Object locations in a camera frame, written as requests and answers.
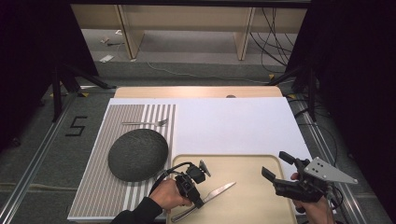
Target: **wooden cutting board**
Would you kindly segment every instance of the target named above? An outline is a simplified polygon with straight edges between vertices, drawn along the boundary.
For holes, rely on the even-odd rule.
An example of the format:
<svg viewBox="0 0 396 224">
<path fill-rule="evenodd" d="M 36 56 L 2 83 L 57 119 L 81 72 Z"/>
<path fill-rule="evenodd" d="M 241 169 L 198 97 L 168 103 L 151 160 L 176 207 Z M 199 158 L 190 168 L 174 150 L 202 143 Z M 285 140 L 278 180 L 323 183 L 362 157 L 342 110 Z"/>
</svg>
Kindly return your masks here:
<svg viewBox="0 0 396 224">
<path fill-rule="evenodd" d="M 200 160 L 205 162 L 212 174 L 211 177 L 207 176 L 203 183 L 195 185 L 202 199 L 213 189 L 234 181 L 236 184 L 178 223 L 297 223 L 291 201 L 277 196 L 272 183 L 262 176 L 262 167 L 265 166 L 276 175 L 276 178 L 283 178 L 280 163 L 276 157 L 270 155 L 179 155 L 175 157 L 173 165 L 184 161 L 191 161 L 198 165 Z M 185 173 L 187 166 L 177 170 Z M 170 218 L 187 208 L 174 208 L 167 216 L 167 223 L 172 223 Z"/>
</svg>

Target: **silver fork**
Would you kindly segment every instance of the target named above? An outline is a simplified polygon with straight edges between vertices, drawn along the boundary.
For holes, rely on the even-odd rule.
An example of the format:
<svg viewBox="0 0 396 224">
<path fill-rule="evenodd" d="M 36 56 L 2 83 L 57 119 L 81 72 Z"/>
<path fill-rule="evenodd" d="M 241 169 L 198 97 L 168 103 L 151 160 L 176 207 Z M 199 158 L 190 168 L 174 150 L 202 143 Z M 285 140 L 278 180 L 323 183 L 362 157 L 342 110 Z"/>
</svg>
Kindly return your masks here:
<svg viewBox="0 0 396 224">
<path fill-rule="evenodd" d="M 121 124 L 123 125 L 141 125 L 141 124 L 149 124 L 149 125 L 154 125 L 157 127 L 162 127 L 163 125 L 165 125 L 168 122 L 168 119 L 163 119 L 163 120 L 159 120 L 156 122 L 137 122 L 137 121 L 132 121 L 132 122 L 128 122 L 128 121 L 124 121 Z"/>
</svg>

